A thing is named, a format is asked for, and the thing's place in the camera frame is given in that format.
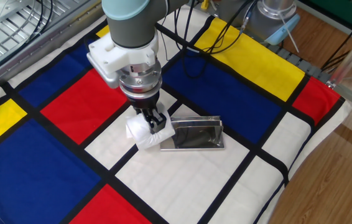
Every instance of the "stainless steel tray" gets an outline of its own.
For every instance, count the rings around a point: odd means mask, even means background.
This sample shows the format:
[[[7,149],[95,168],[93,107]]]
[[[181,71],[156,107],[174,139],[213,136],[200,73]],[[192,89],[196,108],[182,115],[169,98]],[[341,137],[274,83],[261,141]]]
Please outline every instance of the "stainless steel tray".
[[[223,123],[219,116],[171,118],[176,134],[160,145],[161,151],[224,149]]]

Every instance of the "white cloth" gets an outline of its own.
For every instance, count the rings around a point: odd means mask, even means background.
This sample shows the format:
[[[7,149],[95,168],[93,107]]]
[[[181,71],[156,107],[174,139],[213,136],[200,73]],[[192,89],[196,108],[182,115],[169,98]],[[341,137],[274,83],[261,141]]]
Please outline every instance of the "white cloth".
[[[139,150],[145,150],[154,146],[158,148],[161,142],[175,135],[174,127],[170,122],[170,116],[165,106],[162,103],[158,103],[157,108],[158,113],[164,114],[167,119],[165,128],[158,133],[151,134],[150,126],[143,114],[138,114],[126,121],[127,132],[129,131],[130,135],[134,138]]]

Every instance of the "wooden floor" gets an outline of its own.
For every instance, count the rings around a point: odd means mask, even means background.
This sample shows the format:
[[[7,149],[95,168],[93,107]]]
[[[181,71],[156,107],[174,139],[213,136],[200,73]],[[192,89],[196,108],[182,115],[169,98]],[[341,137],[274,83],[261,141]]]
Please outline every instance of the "wooden floor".
[[[300,53],[290,40],[285,48],[321,67],[347,35],[303,10],[299,14],[302,20],[292,35]],[[339,55],[351,48],[352,40]],[[352,79],[343,84],[352,89]],[[307,157],[270,223],[352,223],[352,113]]]

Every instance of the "black cable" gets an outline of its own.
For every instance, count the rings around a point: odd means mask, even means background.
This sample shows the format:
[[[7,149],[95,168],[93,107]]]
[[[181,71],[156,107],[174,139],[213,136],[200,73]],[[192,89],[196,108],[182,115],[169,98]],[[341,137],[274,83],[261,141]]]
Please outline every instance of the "black cable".
[[[331,57],[323,64],[323,66],[321,67],[321,70],[323,71],[325,70],[325,67],[330,64],[330,60],[332,60],[333,57],[340,51],[340,49],[342,49],[342,47],[350,40],[351,36],[352,36],[352,31],[349,34],[349,36],[347,36],[347,38],[343,41],[343,43],[338,47],[338,49],[331,55]]]
[[[224,31],[224,34],[223,34],[223,38],[224,36],[226,35],[228,29],[230,28],[231,24],[234,22],[234,20],[237,18],[237,16],[239,15],[239,13],[249,4],[251,3],[253,0],[248,0],[246,2],[244,2],[241,7],[237,10],[237,12],[231,17],[231,19],[227,22],[226,26],[223,28],[222,31]],[[257,3],[258,0],[255,0],[251,6],[249,7],[248,11],[247,11],[247,14],[249,13],[250,10],[253,9],[253,6],[254,4]],[[209,50],[209,54],[217,54],[217,53],[220,53],[220,52],[224,52],[225,50],[229,49],[233,44],[235,44],[237,42],[237,40],[239,39],[239,37],[241,36],[242,32],[239,33],[239,35],[237,36],[237,38],[229,45],[227,46],[225,49],[223,50],[220,50],[219,52],[213,52],[213,49],[215,48],[216,44],[220,41],[219,38],[220,38],[220,34],[218,36],[218,40],[215,41],[215,43],[212,45],[211,49]]]
[[[325,70],[328,70],[332,67],[334,67],[335,65],[338,65],[339,63],[341,63],[345,58],[340,58],[339,60],[337,60],[336,62],[330,64],[330,65],[327,65],[325,68],[322,69],[322,71],[325,71]]]
[[[169,13],[169,7],[170,7],[170,3],[169,3],[169,0],[166,0],[167,1],[167,12]],[[164,23],[165,23],[165,20],[166,20],[166,17],[168,16],[168,14],[166,14],[164,20],[162,21],[162,24],[161,26],[164,26]],[[166,44],[165,44],[165,39],[164,39],[164,34],[161,32],[161,37],[162,37],[162,41],[164,43],[164,48],[165,48],[165,58],[166,58],[166,61],[169,61],[168,59],[168,49],[166,48]]]
[[[178,15],[180,14],[180,10],[181,10],[182,8],[179,8],[178,10],[177,10],[177,13],[176,13],[176,11],[174,12],[174,22],[175,22],[175,34],[178,36],[178,33],[177,33],[177,21],[178,21]],[[177,46],[177,48],[178,48],[178,50],[182,50],[179,46],[178,46],[178,43],[177,43],[177,41],[175,40],[175,43],[176,43],[176,46]]]
[[[43,32],[45,32],[47,25],[49,24],[50,20],[52,19],[52,14],[53,14],[53,0],[50,0],[49,17],[47,18],[47,21],[46,21],[45,25],[43,26],[43,28],[40,30],[41,32],[39,35],[41,35]]]
[[[42,19],[43,19],[43,14],[44,14],[44,3],[43,1],[40,2],[41,4],[41,12],[40,12],[40,17],[39,17],[39,20],[38,20],[38,23],[37,25],[35,26],[35,29],[34,31],[31,33],[31,35],[28,37],[28,39],[18,48],[16,49],[15,51],[13,51],[10,55],[8,55],[6,58],[2,59],[1,61],[2,62],[7,62],[8,60],[10,60],[12,57],[14,57],[15,55],[17,55],[19,52],[21,52],[22,50],[24,50],[30,42],[34,41],[36,38],[38,38],[38,36],[42,35],[44,33],[43,29],[41,29],[38,34],[34,35],[35,32],[37,32],[37,30],[39,29],[39,25],[41,25],[42,23]],[[50,8],[50,14],[49,14],[49,17],[48,17],[48,21],[51,19],[51,16],[52,16],[52,11],[53,11],[53,0],[51,0],[51,5],[52,7]]]
[[[219,52],[213,52],[213,49],[216,48],[216,44],[220,41],[220,40],[223,40],[228,29],[230,28],[231,24],[234,22],[234,20],[237,18],[237,16],[239,15],[239,13],[249,4],[251,3],[253,0],[248,0],[246,2],[244,2],[241,7],[236,11],[236,13],[231,17],[231,19],[227,22],[227,24],[223,27],[223,29],[221,30],[221,32],[219,33],[219,35],[217,36],[215,42],[213,43],[213,45],[207,50],[207,51],[203,51],[205,55],[212,55],[212,54],[217,54],[217,53],[220,53],[220,52],[223,52],[227,49],[229,49],[231,46],[233,46],[233,44],[235,44],[239,37],[241,36],[241,33],[237,36],[237,38],[229,45],[227,46],[225,49],[223,50],[220,50]],[[250,8],[248,9],[249,11],[252,10],[253,8],[253,5],[250,6]],[[183,44],[183,52],[182,52],[182,65],[183,65],[183,70],[186,74],[186,76],[188,78],[199,78],[203,75],[205,69],[206,69],[206,66],[208,65],[208,60],[205,60],[205,63],[203,65],[203,68],[201,69],[201,72],[197,75],[197,76],[191,76],[188,72],[187,72],[187,69],[185,67],[185,51],[187,49],[187,33],[188,33],[188,27],[190,25],[190,19],[191,19],[191,14],[192,14],[192,11],[193,11],[193,7],[190,8],[190,11],[188,13],[188,17],[187,17],[187,24],[186,24],[186,29],[185,29],[185,33],[184,33],[184,44]]]
[[[253,10],[254,6],[257,4],[257,2],[258,2],[258,0],[254,0],[254,1],[252,2],[252,4],[250,5],[250,7],[248,8],[248,10],[246,11],[246,15],[245,15],[245,18],[244,18],[244,22],[245,22],[245,19],[249,19],[250,13],[251,13],[251,11]],[[241,10],[239,10],[239,11],[235,14],[235,16],[233,16],[232,19],[229,21],[229,26],[228,26],[228,28],[229,28],[230,25],[233,23],[233,21],[235,20],[235,18],[238,16],[239,12],[241,12],[242,9],[244,9],[248,4],[249,4],[249,1],[247,1],[247,4],[246,4],[246,5],[243,4],[243,5],[240,7]],[[223,40],[224,40],[224,36],[225,36],[226,33],[227,33],[228,28],[226,29],[225,33],[223,34]],[[240,38],[240,36],[243,34],[243,31],[244,31],[245,27],[241,27],[241,28],[242,28],[242,29],[240,30],[240,32],[239,32],[237,38],[236,38],[229,46],[225,47],[223,50],[220,50],[220,51],[218,51],[218,52],[212,52],[212,51],[211,51],[209,54],[210,54],[210,55],[213,55],[213,54],[222,53],[222,52],[224,52],[225,50],[228,50],[231,46],[233,46],[233,45],[238,41],[238,39]]]
[[[349,36],[347,36],[347,38],[345,39],[345,41],[343,41],[343,43],[338,47],[338,49],[331,55],[331,57],[324,63],[324,65],[321,67],[321,70],[325,70],[324,68],[330,64],[330,61],[333,59],[333,57],[340,51],[340,49],[342,49],[342,47],[347,43],[347,41],[351,38],[352,36],[352,31],[349,34]]]
[[[219,50],[218,52],[212,52],[210,53],[211,55],[214,55],[214,54],[218,54],[218,53],[222,53],[224,52],[225,50],[228,50],[230,47],[232,47],[237,41],[238,39],[240,38],[241,34],[238,34],[237,38],[229,45],[227,46],[226,48],[223,48],[221,50]]]
[[[34,31],[32,31],[32,34],[29,36],[29,39],[32,37],[32,35],[33,35],[34,33],[36,33],[36,32],[38,31],[39,25],[42,23],[42,19],[43,19],[43,18],[44,18],[44,3],[41,2],[41,3],[40,3],[40,16],[39,16],[39,20],[38,20],[37,25],[35,26]]]

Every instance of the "metal wire rack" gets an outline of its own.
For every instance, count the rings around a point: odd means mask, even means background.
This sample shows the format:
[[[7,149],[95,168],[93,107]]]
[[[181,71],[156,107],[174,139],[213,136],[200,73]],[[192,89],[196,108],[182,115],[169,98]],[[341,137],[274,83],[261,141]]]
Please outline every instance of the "metal wire rack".
[[[41,29],[47,23],[50,13],[49,0],[40,0],[35,2],[34,5],[29,4],[6,20],[0,22],[0,61],[6,53],[20,47],[34,31],[41,14],[42,2],[44,4],[44,14],[43,21],[39,25],[39,29]],[[81,1],[79,0],[54,0],[52,19],[49,22],[61,18],[65,12],[77,8],[80,3]]]

